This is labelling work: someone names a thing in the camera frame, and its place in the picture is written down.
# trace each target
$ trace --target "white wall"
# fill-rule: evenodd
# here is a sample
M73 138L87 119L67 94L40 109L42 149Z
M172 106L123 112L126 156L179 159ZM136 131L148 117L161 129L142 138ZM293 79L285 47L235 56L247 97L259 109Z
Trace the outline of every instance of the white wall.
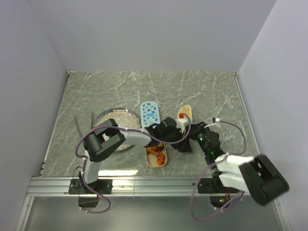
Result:
M276 0L29 0L65 68L238 71Z
M290 184L295 231L307 230L308 1L278 0L240 69L257 141Z
M11 231L37 175L67 79L26 0L0 6L0 230Z

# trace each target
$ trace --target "purple cable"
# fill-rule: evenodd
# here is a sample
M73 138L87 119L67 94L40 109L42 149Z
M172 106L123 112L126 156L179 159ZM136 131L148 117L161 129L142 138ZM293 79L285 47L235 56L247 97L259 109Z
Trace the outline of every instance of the purple cable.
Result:
M243 133L243 131L241 130L241 128L239 126L237 126L236 124L233 124L233 123L230 123L230 122L227 122L227 121L224 121L224 120L221 120L220 123L223 123L223 124L229 124L229 125L232 125L234 127L236 127L240 132L241 132L241 135L243 137L243 140L244 140L244 149L242 152L240 153L229 153L229 155L242 155L246 152L246 149L247 149L247 142L246 142L246 137Z
M86 168L86 163L87 163L87 160L85 160L85 162L83 163L83 169ZM106 209L104 209L102 211L88 211L85 208L82 208L81 210L83 210L83 211L85 211L87 213L94 213L94 214L107 212L110 209L110 207L111 207L111 201L107 197L105 197L104 195L100 194L99 192L97 192L97 191L95 191L95 190L93 190L92 188L89 187L89 185L85 181L85 174L82 174L82 181L83 181L84 185L87 187L87 189L89 189L91 192L97 194L101 198L105 199L108 202L109 205L108 205L108 207Z
M240 192L238 192L240 195L239 195L239 199L237 200L237 202L235 202L234 204L232 204L232 205L230 205L228 208L225 208L225 210L228 210L228 209L230 209L230 208L233 208L234 206L236 206L240 201L241 201L241 199L243 198L243 196L244 196L244 192L243 191L240 191Z
M223 158L222 160L218 161L217 163L223 162L223 161L225 161L227 158L228 158L228 156L226 155L225 158ZM227 207L227 205L229 205L234 199L238 198L238 196L233 197L233 198L230 199L226 204L224 204L220 209L218 209L215 213L211 214L210 216L208 216L208 217L206 217L206 218L199 218L199 217L197 217L197 215L194 213L194 211L193 211L194 194L195 194L196 191L197 191L197 187L198 187L198 185L199 185L199 183L200 183L200 180L201 180L202 176L203 176L210 168L213 168L213 167L215 167L215 166L216 166L216 162L214 162L214 163L210 164L209 166L207 166L207 167L205 168L205 170L201 173L200 177L197 179L196 183L194 184L194 188L193 188L193 191L192 191L192 196L191 196L191 199L190 199L190 209L191 209L192 217L193 217L195 220L198 220L198 221L205 221L205 220L211 219L212 217L214 217L215 215L217 215L219 212L221 212L223 209L225 209L225 208ZM241 199L241 198L243 197L243 195L244 195L244 192L239 192L239 193L240 193L239 197L240 197L240 199ZM226 208L226 209L230 209L230 208L236 206L236 205L239 203L240 199L239 199L235 204L231 205L230 207L228 207L228 208Z
M235 127L241 132L241 135L242 135L243 140L244 140L244 149L243 149L243 151L240 152L240 153L229 153L229 155L242 155L242 154L244 154L244 153L246 152L246 149L247 149L247 143L246 143L245 135L244 135L243 131L241 130L241 128L240 128L239 126L237 126L236 124L233 124L233 123L230 123L230 122L226 122L226 121L223 121L223 120L221 120L220 122L221 122L221 123L224 123L224 124L229 124L229 125L235 126ZM197 187L198 187L198 185L199 185L199 183L200 183L200 181L201 181L202 176L203 176L210 168L214 168L218 163L221 163L221 162L227 160L227 158L228 158L228 155L226 155L222 160L217 161L217 162L214 162L214 163L210 164L209 166L207 166L207 167L205 168L205 170L200 174L200 176L199 176L199 178L197 179L196 183L194 184L194 188L193 188L193 191L192 191L192 196L191 196L191 199L190 199L190 210L191 210L192 217L193 217L195 220L204 221L204 220L211 219L213 216L217 215L220 211L222 211L227 205L229 205L229 204L231 203L231 201L233 201L235 198L238 198L238 196L236 196L236 197L230 199L226 204L223 205L223 207L221 207L221 208L218 209L215 213L213 213L212 215L210 215L210 216L208 216L208 217L206 217L206 218L199 218L199 217L197 217L197 215L196 215L196 214L194 213L194 211L193 211L194 194L195 194L196 191L197 191ZM230 207L226 208L226 209L233 208L234 206L236 206L236 205L240 202L240 200L242 199L242 197L243 197L243 195L244 195L244 192L241 191L241 192L239 192L239 193L240 193L240 195L239 195L239 197L240 197L239 200L238 200L236 203L232 204Z
M185 140L185 139L188 137L189 132L191 131L191 126L192 126L192 121L191 121L191 119L188 117L188 115L185 114L185 113L181 113L181 114L183 114L184 116L186 116L186 118L188 119L189 125L188 125L188 130L187 130L185 136L184 136L182 139L178 140L178 141L175 141L175 142L165 142L165 141L161 141L161 140L155 138L154 136L150 135L149 133L146 133L146 132L143 133L142 130L138 130L138 129L134 129L134 128L125 129L125 128L119 128L119 127L114 127L114 126L98 126L98 127L95 127L95 128L93 128L93 129L91 129L90 131L88 131L88 132L78 141L77 147L76 147L76 149L75 149L75 154L76 154L76 156L79 157L79 158L83 158L83 157L84 157L84 158L87 158L86 155L79 155L78 149L79 149L81 143L84 141L85 138L87 138L87 137L88 137L90 134L92 134L93 132L95 132L95 131L97 131L97 130L99 130L99 129L102 129L102 128L114 128L114 129L117 129L117 130L120 130L120 131L133 131L133 132L142 133L142 134L144 134L144 135L150 137L151 139L153 139L153 140L155 140L155 141L157 141L157 142L160 142L160 143L164 143L164 144L176 144L176 143L180 143L180 142L182 142L183 140Z

